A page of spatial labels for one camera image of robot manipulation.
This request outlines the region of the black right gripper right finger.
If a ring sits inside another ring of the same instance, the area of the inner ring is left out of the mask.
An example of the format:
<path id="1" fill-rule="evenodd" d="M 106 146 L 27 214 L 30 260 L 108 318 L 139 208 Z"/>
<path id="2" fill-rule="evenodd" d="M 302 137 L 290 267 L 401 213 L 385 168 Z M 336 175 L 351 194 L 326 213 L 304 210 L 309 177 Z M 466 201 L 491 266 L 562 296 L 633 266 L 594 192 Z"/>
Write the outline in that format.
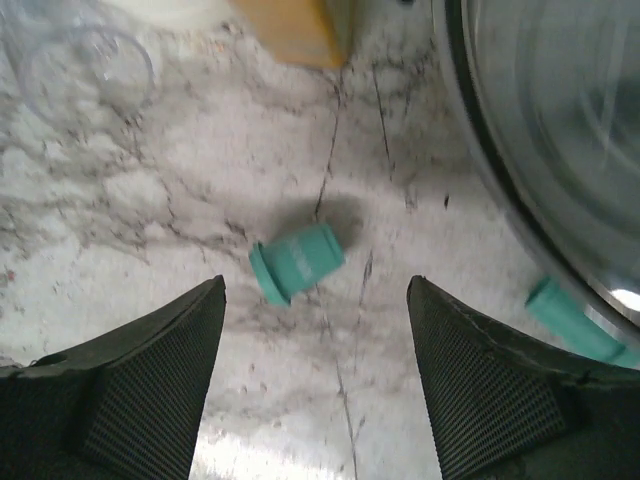
<path id="1" fill-rule="evenodd" d="M 407 306 L 446 479 L 635 479 L 639 374 L 553 347 L 421 276 Z"/>

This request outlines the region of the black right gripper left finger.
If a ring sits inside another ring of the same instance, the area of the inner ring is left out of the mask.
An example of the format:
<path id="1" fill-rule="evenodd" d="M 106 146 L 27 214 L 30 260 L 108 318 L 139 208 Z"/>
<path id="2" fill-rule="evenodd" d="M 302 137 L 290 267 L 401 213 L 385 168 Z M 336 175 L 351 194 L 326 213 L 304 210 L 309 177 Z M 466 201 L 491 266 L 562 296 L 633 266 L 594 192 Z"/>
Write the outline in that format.
<path id="1" fill-rule="evenodd" d="M 1 370 L 5 479 L 185 479 L 226 307 L 209 279 L 75 347 Z"/>

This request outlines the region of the green coffee capsule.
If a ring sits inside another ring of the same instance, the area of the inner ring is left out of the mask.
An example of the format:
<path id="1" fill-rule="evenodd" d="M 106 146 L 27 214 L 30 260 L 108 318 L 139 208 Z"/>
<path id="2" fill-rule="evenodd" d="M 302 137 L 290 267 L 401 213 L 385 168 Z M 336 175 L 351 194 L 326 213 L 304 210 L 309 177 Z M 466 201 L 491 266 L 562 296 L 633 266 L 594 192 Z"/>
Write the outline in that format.
<path id="1" fill-rule="evenodd" d="M 319 223 L 267 245 L 256 243 L 249 261 L 266 300 L 289 306 L 295 295 L 339 269 L 345 256 L 332 228 Z"/>
<path id="2" fill-rule="evenodd" d="M 639 369 L 639 345 L 629 341 L 591 306 L 575 302 L 552 278 L 544 277 L 535 285 L 525 308 L 575 353 Z"/>

